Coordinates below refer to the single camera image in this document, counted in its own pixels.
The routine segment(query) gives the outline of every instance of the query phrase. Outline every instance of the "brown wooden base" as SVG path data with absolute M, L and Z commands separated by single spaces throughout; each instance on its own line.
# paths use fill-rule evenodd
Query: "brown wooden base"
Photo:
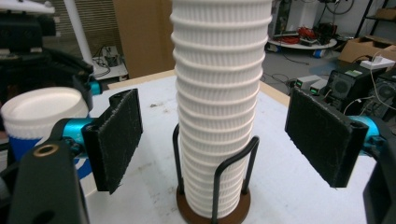
M 178 187 L 176 192 L 176 200 L 177 207 L 180 214 L 187 221 L 187 223 L 195 224 L 195 223 L 211 223 L 211 218 L 201 217 L 197 215 L 190 208 L 189 204 L 186 200 L 186 195 L 180 194 Z M 236 208 L 231 212 L 227 217 L 222 217 L 218 219 L 219 224 L 239 224 L 245 220 L 248 215 L 248 210 L 250 208 L 250 191 L 247 191 L 247 194 L 241 193 L 241 198 L 239 199 L 239 204 Z

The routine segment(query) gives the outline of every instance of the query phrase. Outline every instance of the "tabletop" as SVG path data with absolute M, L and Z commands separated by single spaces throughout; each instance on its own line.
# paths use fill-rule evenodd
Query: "tabletop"
M 111 90 L 93 97 L 91 116 L 98 117 L 108 107 L 109 96 L 138 88 L 144 132 L 116 192 L 86 197 L 91 223 L 185 223 L 177 209 L 172 146 L 175 82 L 169 71 L 109 85 Z M 244 223 L 366 223 L 362 192 L 375 161 L 359 156 L 347 188 L 330 188 L 284 131 L 288 99 L 262 84 L 252 131 L 261 142 Z

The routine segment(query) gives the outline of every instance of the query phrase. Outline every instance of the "wire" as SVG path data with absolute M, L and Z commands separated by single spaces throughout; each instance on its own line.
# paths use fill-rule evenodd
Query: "wire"
M 377 51 L 377 52 L 373 55 L 372 62 L 374 61 L 375 56 L 376 56 L 378 53 L 380 53 L 380 52 L 382 52 L 382 49 L 379 50 L 379 51 Z M 379 96 L 378 96 L 378 91 L 377 91 L 377 89 L 376 89 L 376 85 L 375 85 L 375 81 L 374 81 L 373 68 L 370 68 L 370 75 L 371 75 L 371 79 L 372 79 L 372 81 L 373 81 L 376 99 L 377 99 L 377 100 L 379 101 L 379 103 L 381 103 L 382 105 L 385 105 L 386 107 L 388 107 L 388 108 L 390 108 L 390 109 L 392 109 L 392 110 L 396 110 L 396 108 L 392 107 L 391 105 L 385 104 L 385 103 L 379 98 Z
M 327 10 L 329 10 L 332 14 L 334 14 L 334 15 L 344 15 L 344 14 L 347 14 L 349 11 L 350 11 L 350 9 L 352 9 L 352 7 L 353 7 L 353 5 L 355 4 L 355 0 L 352 0 L 352 2 L 351 2 L 351 4 L 350 4 L 350 6 L 349 6 L 349 8 L 347 8 L 345 11 L 343 11 L 343 12 L 336 12 L 336 9 L 337 9 L 337 7 L 334 9 L 334 10 L 332 10 L 330 7 L 329 7 L 329 4 L 326 2 L 325 3 L 325 6 L 326 6 L 326 8 L 327 8 Z
M 353 105 L 355 102 L 361 103 L 361 100 L 368 100 L 368 99 L 372 99 L 372 98 L 375 98 L 375 97 L 374 97 L 374 96 L 367 96 L 367 97 L 358 98 L 358 99 L 352 101 L 352 102 L 349 103 L 349 105 L 347 105 L 346 108 L 344 109 L 344 114 L 347 112 L 347 109 L 348 109 L 351 105 Z
M 359 114 L 359 116 L 363 115 L 364 111 L 366 111 L 366 109 L 369 107 L 369 105 L 371 105 L 374 101 L 371 100 L 369 103 L 367 103 L 367 105 L 361 110 L 361 113 Z

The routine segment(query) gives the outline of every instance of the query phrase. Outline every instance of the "paper cup stack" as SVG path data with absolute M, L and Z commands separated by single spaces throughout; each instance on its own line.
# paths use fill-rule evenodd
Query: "paper cup stack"
M 173 0 L 182 174 L 189 206 L 212 217 L 217 167 L 250 140 L 271 0 Z M 218 217 L 239 203 L 246 159 L 221 176 Z

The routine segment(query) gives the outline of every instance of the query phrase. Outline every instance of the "wire holder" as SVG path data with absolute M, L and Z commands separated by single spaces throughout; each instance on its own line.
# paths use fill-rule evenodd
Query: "wire holder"
M 256 158 L 257 149 L 259 147 L 260 138 L 254 136 L 247 146 L 240 151 L 238 154 L 232 156 L 231 158 L 222 162 L 216 169 L 214 175 L 214 187 L 213 187 L 213 204 L 212 204 L 212 218 L 201 217 L 196 214 L 188 205 L 185 192 L 184 192 L 184 182 L 183 176 L 181 174 L 180 166 L 180 155 L 178 148 L 178 125 L 173 132 L 173 145 L 175 151 L 175 162 L 177 169 L 177 207 L 180 214 L 188 223 L 211 223 L 211 224 L 221 224 L 221 223 L 242 223 L 242 221 L 248 215 L 248 210 L 250 207 L 250 191 L 248 190 L 248 183 L 250 181 L 251 172 L 253 171 L 253 165 Z M 240 200 L 236 208 L 227 217 L 218 218 L 219 209 L 219 185 L 222 172 L 231 164 L 243 159 L 246 155 L 250 153 L 250 158 L 247 166 L 247 174 L 245 176 L 244 183 L 241 189 Z

